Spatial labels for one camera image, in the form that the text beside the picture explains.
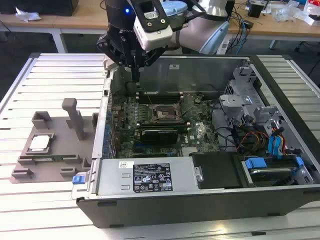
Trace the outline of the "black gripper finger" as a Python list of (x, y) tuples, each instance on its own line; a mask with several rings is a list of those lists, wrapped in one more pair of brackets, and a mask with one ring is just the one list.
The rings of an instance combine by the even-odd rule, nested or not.
[(137, 82), (137, 68), (130, 38), (126, 33), (112, 36), (106, 33), (97, 42), (98, 49), (106, 54), (118, 66), (127, 67), (131, 71), (131, 79)]
[(151, 66), (163, 53), (164, 47), (159, 47), (150, 51), (139, 48), (136, 50), (136, 82), (140, 80), (139, 70), (144, 67)]

